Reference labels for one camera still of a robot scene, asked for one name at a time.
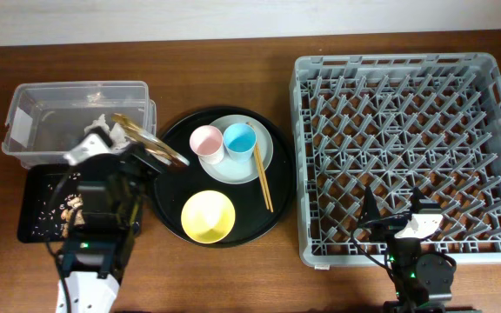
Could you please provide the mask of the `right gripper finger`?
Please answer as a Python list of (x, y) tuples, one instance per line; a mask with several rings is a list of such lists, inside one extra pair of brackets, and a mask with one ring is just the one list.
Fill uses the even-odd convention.
[(371, 190), (371, 187), (367, 187), (364, 191), (364, 201), (363, 207), (361, 209), (360, 222), (370, 223), (380, 219), (380, 212), (377, 207), (377, 201)]
[(412, 189), (411, 214), (439, 214), (440, 205), (425, 196), (418, 187)]

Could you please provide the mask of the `gold snack wrapper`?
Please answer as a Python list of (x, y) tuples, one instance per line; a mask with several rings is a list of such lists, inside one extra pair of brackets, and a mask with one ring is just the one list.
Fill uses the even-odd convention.
[(138, 126), (126, 115), (114, 113), (112, 120), (121, 126), (127, 137), (141, 143), (158, 161), (176, 167), (188, 167), (190, 165), (190, 161), (186, 157), (173, 150), (149, 131)]

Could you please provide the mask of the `pink cup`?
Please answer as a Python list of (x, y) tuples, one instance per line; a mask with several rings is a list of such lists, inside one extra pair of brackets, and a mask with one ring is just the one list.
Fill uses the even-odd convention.
[(215, 126), (203, 125), (190, 135), (191, 150), (207, 164), (214, 165), (224, 159), (224, 141), (222, 132)]

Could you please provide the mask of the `food scraps and rice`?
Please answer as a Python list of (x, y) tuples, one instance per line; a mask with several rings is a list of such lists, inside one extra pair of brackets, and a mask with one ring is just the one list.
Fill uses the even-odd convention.
[(82, 196), (77, 190), (81, 177), (79, 172), (70, 174), (52, 204), (50, 200), (63, 174), (51, 174), (42, 179), (42, 188), (35, 196), (34, 217), (29, 231), (34, 242), (63, 240), (63, 231), (71, 212), (80, 208), (83, 203)]

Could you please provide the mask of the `yellow bowl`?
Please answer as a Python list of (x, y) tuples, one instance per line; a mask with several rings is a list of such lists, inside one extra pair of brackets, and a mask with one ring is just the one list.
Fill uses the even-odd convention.
[(217, 243), (226, 238), (236, 221), (231, 200), (215, 190), (200, 191), (191, 196), (181, 212), (185, 234), (197, 243)]

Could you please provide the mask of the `blue cup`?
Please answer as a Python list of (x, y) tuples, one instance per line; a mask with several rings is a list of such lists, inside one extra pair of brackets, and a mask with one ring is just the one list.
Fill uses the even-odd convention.
[(223, 140), (230, 158), (242, 163), (251, 157), (257, 143), (257, 135), (249, 124), (234, 123), (224, 131)]

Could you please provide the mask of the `white napkin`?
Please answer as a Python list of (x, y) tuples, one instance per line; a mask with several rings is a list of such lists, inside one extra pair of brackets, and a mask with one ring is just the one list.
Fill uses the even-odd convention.
[(86, 126), (84, 128), (84, 134), (87, 135), (91, 130), (97, 127), (101, 128), (113, 142), (111, 146), (112, 150), (122, 150), (130, 143), (124, 129), (118, 123), (114, 123), (112, 128), (106, 123), (105, 114), (100, 115), (92, 124)]

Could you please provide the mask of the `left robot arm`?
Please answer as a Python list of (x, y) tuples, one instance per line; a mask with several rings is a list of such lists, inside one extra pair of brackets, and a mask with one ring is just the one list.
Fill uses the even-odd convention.
[(59, 275), (57, 312), (109, 312), (134, 248), (147, 185), (164, 172), (140, 143), (70, 167), (81, 175), (83, 204), (65, 220), (67, 237), (52, 258)]

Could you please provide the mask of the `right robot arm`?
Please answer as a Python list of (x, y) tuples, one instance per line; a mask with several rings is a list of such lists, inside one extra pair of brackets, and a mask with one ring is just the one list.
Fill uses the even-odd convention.
[(384, 302), (383, 312), (448, 312), (445, 304), (452, 298), (457, 262), (445, 253), (421, 247), (442, 220), (441, 206), (418, 188), (412, 190), (411, 207), (390, 216), (380, 215), (371, 188), (365, 189), (357, 228), (370, 232), (371, 243), (386, 244), (384, 260), (377, 265), (388, 274), (397, 297)]

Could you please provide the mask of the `grey dishwasher rack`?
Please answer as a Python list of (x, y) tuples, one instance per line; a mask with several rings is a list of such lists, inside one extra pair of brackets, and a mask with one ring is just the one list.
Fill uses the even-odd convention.
[(459, 263), (501, 263), (501, 74), (494, 56), (307, 56), (294, 64), (291, 121), (302, 262), (383, 258), (357, 222), (367, 187), (382, 216), (418, 187), (443, 220), (424, 241)]

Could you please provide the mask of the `round black serving tray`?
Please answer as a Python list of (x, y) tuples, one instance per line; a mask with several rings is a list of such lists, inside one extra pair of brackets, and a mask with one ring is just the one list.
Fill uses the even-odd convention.
[[(210, 124), (220, 117), (243, 115), (258, 120), (270, 133), (273, 141), (273, 158), (265, 172), (269, 184), (272, 212), (264, 206), (260, 183), (222, 183), (205, 173), (196, 154), (189, 147), (190, 133), (197, 127)], [(212, 248), (230, 248), (251, 242), (272, 229), (285, 211), (291, 207), (296, 194), (296, 166), (293, 146), (283, 132), (266, 117), (251, 110), (218, 106), (191, 112), (169, 127), (162, 140), (187, 157), (190, 166), (169, 170), (153, 182), (150, 196), (153, 210), (160, 221), (175, 235), (191, 242), (181, 224), (181, 212), (186, 201), (194, 194), (214, 190), (226, 195), (234, 205), (236, 219), (230, 234)]]

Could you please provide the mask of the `black rectangular tray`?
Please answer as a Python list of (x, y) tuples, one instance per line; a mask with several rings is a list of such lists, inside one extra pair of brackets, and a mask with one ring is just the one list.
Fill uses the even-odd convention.
[(22, 243), (62, 242), (66, 222), (61, 215), (70, 208), (69, 201), (82, 196), (78, 185), (109, 175), (108, 165), (42, 164), (29, 169), (17, 239)]

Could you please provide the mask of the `pale grey plate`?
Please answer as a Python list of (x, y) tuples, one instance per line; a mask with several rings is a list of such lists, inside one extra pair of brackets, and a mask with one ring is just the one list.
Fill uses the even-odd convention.
[[(274, 156), (274, 145), (270, 132), (257, 119), (245, 115), (228, 115), (219, 117), (210, 123), (224, 132), (231, 124), (251, 123), (257, 133), (257, 143), (259, 145), (263, 166), (267, 170)], [(230, 158), (227, 150), (224, 150), (224, 158), (220, 163), (208, 164), (200, 160), (204, 171), (221, 183), (242, 184), (248, 183), (258, 176), (254, 157), (244, 162), (237, 162)]]

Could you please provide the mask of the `clear plastic bin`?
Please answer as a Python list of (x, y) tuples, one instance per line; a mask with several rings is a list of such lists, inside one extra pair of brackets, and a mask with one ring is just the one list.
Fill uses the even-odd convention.
[(143, 81), (25, 83), (14, 92), (2, 152), (26, 169), (65, 163), (95, 120), (112, 127), (113, 114), (126, 115), (151, 134), (157, 132), (157, 106)]

